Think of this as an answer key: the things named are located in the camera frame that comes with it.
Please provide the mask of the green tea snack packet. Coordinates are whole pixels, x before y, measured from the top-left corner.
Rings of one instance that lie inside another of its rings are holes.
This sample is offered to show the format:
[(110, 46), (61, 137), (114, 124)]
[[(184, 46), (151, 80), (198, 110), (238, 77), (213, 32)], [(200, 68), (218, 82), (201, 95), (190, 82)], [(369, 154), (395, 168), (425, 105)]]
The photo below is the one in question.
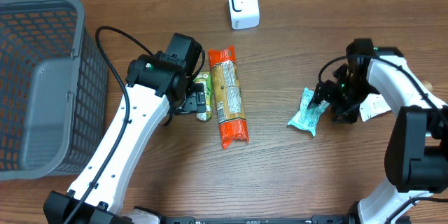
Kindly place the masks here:
[(210, 72), (209, 71), (200, 72), (198, 76), (194, 79), (194, 82), (196, 84), (203, 85), (205, 95), (205, 106), (206, 106), (206, 111), (203, 113), (197, 113), (196, 118), (202, 122), (208, 122), (213, 116), (213, 111), (211, 109), (212, 83)]

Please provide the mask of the white tube with gold cap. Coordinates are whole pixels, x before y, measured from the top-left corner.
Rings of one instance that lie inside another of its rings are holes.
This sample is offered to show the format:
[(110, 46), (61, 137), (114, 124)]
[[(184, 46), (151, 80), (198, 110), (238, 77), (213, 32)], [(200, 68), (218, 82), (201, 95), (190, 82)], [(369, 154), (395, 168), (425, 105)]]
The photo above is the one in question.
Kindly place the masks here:
[(430, 106), (409, 81), (397, 82), (382, 94), (369, 94), (360, 105), (360, 116), (363, 122), (392, 111), (396, 116), (402, 107), (418, 106), (429, 109)]

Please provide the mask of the orange spaghetti packet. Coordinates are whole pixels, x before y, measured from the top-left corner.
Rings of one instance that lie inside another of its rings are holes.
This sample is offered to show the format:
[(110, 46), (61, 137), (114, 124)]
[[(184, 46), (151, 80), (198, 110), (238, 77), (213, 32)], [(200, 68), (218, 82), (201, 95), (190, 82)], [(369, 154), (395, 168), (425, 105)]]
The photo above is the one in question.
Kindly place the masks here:
[(221, 146), (227, 149), (234, 141), (249, 142), (246, 114), (237, 70), (235, 47), (209, 50), (209, 66), (216, 102)]

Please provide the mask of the mint green wipes packet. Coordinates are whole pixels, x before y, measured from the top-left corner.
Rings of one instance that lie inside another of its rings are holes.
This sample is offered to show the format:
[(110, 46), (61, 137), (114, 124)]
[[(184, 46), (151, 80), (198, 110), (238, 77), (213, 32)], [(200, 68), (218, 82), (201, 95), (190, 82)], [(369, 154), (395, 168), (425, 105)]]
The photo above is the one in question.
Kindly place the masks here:
[(327, 101), (322, 101), (320, 104), (312, 103), (313, 96), (313, 90), (307, 87), (303, 90), (299, 111), (288, 121), (287, 126), (308, 131), (315, 137), (319, 119), (330, 104)]

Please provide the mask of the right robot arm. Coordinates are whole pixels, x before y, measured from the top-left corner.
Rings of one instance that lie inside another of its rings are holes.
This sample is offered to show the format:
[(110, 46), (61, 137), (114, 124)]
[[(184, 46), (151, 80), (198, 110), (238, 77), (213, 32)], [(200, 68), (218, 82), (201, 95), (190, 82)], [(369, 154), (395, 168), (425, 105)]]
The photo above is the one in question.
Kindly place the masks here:
[(326, 101), (333, 120), (355, 123), (368, 95), (381, 95), (396, 120), (384, 156), (386, 177), (329, 223), (410, 223), (405, 215), (419, 202), (445, 203), (447, 189), (447, 103), (412, 73), (396, 47), (376, 47), (357, 38), (340, 58), (334, 80), (320, 80), (308, 107)]

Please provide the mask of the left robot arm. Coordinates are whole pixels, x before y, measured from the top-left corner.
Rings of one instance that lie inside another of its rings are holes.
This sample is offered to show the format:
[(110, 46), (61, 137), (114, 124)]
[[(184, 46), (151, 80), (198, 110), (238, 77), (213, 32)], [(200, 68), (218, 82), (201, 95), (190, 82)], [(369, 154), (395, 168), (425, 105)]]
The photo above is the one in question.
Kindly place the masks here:
[(202, 46), (175, 33), (167, 49), (131, 61), (123, 97), (94, 155), (66, 193), (52, 191), (43, 211), (49, 223), (162, 223), (136, 207), (122, 213), (125, 193), (151, 135), (174, 115), (203, 113), (204, 87), (194, 79), (205, 61)]

